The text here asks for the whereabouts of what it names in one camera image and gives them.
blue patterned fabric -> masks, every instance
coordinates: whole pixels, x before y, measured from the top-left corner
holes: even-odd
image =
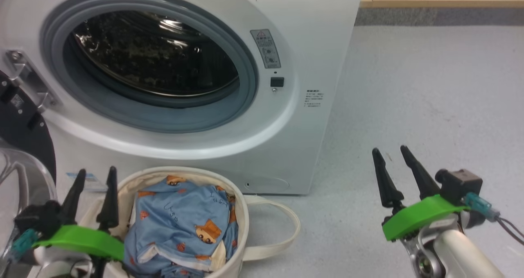
[[[234,201],[219,186],[176,176],[137,192],[136,220],[124,242],[125,269],[136,278],[203,277],[220,241],[226,260],[236,251]]]

green plastic part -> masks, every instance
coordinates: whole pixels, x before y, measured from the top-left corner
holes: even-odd
[[[382,226],[382,231],[388,241],[400,239],[450,213],[464,209],[468,207],[454,206],[437,194],[401,209]]]
[[[34,246],[58,246],[116,261],[124,259],[124,243],[103,231],[84,226],[62,226],[53,237],[37,241]]]

metal bracket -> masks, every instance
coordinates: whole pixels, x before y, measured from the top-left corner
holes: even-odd
[[[18,86],[28,95],[37,106],[39,113],[57,104],[57,100],[47,84],[43,82],[43,79],[34,70],[22,51],[8,50],[6,57],[15,70],[15,74],[13,77],[9,77],[9,80],[11,80],[13,86]]]
[[[438,235],[447,230],[458,229],[459,217],[453,213],[449,216],[424,226],[418,235],[412,239],[402,239],[401,242],[408,251],[415,276],[418,278],[443,277],[442,267],[435,254],[424,247],[425,242],[436,239]]]

screw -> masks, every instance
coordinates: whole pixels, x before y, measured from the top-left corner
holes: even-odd
[[[11,53],[11,58],[13,58],[13,60],[17,61],[17,60],[20,60],[20,58],[22,58],[22,53],[20,52],[12,52]]]

washing machine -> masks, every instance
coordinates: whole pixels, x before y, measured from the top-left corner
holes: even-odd
[[[119,179],[191,166],[246,193],[307,194],[358,7],[0,0],[0,70],[49,128],[59,194],[111,165]]]

